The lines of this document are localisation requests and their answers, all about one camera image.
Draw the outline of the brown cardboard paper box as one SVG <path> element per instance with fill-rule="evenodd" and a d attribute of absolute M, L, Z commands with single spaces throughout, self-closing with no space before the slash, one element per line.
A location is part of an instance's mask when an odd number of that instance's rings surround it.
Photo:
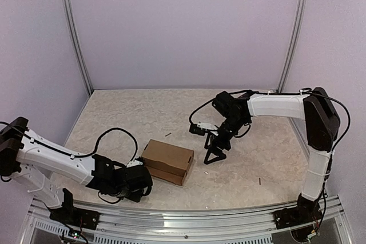
<path fill-rule="evenodd" d="M 151 139 L 141 158 L 151 176 L 182 186 L 194 160 L 194 150 Z"/>

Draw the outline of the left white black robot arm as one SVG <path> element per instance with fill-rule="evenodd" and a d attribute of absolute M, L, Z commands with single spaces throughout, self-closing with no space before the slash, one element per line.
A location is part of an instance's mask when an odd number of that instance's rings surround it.
<path fill-rule="evenodd" d="M 102 137 L 114 128 L 97 138 L 92 152 L 79 153 L 44 139 L 28 127 L 28 122 L 24 117 L 1 122 L 1 181 L 15 180 L 26 186 L 65 222 L 76 223 L 79 209 L 73 206 L 71 192 L 57 187 L 43 169 L 95 190 L 99 197 L 114 198 L 114 203 L 124 199 L 139 202 L 150 194 L 153 181 L 143 162 L 132 158 L 125 165 L 97 154 Z"/>

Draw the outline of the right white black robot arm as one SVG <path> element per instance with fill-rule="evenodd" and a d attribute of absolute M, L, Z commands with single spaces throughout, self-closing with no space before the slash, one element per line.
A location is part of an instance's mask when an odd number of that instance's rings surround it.
<path fill-rule="evenodd" d="M 226 158 L 230 141 L 243 126 L 249 126 L 253 117 L 271 116 L 301 119 L 305 122 L 309 150 L 308 170 L 304 186 L 292 211 L 297 223 L 305 223 L 315 213 L 318 201 L 331 173 L 333 147 L 340 117 L 327 93 L 321 87 L 294 94 L 272 94 L 247 90 L 234 97 L 223 91 L 212 101 L 213 107 L 225 118 L 217 127 L 198 123 L 200 134 L 210 134 L 204 163 L 211 164 Z"/>

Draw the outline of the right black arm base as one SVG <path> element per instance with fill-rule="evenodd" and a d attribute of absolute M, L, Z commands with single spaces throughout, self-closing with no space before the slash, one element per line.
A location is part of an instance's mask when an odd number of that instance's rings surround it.
<path fill-rule="evenodd" d="M 315 210 L 312 213 L 295 206 L 274 211 L 272 215 L 276 224 L 276 229 L 298 226 L 314 222 L 315 220 L 319 221 L 323 216 L 319 205 L 315 207 Z"/>

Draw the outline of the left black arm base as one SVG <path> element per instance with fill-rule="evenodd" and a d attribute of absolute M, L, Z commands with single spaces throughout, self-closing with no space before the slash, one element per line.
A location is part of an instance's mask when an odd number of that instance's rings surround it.
<path fill-rule="evenodd" d="M 50 212 L 50 219 L 64 225 L 71 225 L 82 229 L 95 230 L 100 219 L 99 212 L 77 207 L 72 207 L 71 209 L 64 207 L 57 209 L 48 208 L 48 210 Z"/>

